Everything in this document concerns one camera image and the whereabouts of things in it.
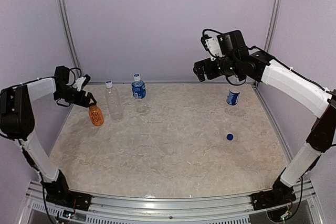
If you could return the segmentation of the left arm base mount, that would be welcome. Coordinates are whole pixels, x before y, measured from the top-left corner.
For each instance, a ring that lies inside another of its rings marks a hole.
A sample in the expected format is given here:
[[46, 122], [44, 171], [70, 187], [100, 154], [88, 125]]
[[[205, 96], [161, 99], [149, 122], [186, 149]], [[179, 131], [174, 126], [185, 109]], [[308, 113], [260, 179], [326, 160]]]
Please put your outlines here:
[[56, 180], [51, 182], [46, 181], [42, 174], [40, 174], [40, 177], [41, 185], [46, 192], [45, 199], [47, 202], [74, 210], [88, 211], [92, 195], [70, 190], [61, 170], [59, 170]]

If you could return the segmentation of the orange juice bottle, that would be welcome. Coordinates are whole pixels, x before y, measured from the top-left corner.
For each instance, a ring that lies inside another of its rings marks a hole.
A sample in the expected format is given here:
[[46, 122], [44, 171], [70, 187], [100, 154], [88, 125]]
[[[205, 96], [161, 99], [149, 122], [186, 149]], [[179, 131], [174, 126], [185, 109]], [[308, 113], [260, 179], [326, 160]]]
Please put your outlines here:
[[97, 105], [89, 107], [89, 117], [94, 126], [101, 126], [104, 123], [102, 111]]

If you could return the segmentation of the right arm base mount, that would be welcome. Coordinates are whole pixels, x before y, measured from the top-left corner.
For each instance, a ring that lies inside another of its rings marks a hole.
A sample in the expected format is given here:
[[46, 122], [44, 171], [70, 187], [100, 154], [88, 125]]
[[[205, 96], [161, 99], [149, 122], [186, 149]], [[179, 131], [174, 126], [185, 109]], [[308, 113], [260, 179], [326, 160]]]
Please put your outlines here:
[[275, 180], [272, 189], [253, 193], [250, 198], [254, 210], [280, 206], [296, 200], [293, 186], [288, 187], [281, 182], [280, 176]]

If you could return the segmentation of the blue label clear bottle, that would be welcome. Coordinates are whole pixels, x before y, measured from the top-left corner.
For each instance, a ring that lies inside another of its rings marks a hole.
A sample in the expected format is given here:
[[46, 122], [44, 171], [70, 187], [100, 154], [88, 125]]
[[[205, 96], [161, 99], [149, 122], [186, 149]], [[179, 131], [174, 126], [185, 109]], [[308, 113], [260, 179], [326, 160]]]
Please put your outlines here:
[[236, 105], [238, 102], [240, 92], [242, 90], [241, 82], [236, 76], [228, 77], [228, 81], [229, 81], [229, 93], [226, 102], [229, 105]]

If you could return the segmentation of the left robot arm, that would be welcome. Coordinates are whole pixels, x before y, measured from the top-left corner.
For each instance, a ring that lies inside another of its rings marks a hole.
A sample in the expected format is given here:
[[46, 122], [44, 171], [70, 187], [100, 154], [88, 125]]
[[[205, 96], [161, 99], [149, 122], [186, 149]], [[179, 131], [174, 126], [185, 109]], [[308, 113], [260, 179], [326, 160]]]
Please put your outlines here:
[[73, 72], [74, 68], [57, 66], [51, 77], [37, 78], [1, 91], [1, 137], [17, 143], [27, 163], [41, 176], [45, 189], [52, 191], [53, 197], [64, 206], [73, 201], [74, 195], [64, 174], [52, 163], [38, 140], [32, 103], [52, 95], [57, 105], [63, 107], [96, 105], [93, 94], [84, 90], [91, 77], [80, 75], [70, 83]]

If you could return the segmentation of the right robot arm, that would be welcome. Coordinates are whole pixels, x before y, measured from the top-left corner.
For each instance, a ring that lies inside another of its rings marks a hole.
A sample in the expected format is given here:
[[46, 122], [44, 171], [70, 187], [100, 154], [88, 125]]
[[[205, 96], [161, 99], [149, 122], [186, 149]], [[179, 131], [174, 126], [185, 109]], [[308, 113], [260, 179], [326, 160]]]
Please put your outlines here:
[[200, 82], [224, 76], [243, 82], [250, 78], [286, 95], [304, 108], [315, 121], [305, 143], [269, 192], [273, 205], [289, 196], [289, 189], [311, 169], [318, 159], [332, 148], [335, 135], [335, 92], [293, 70], [267, 51], [245, 43], [242, 32], [221, 33], [205, 28], [200, 42], [209, 57], [194, 64], [193, 71]]

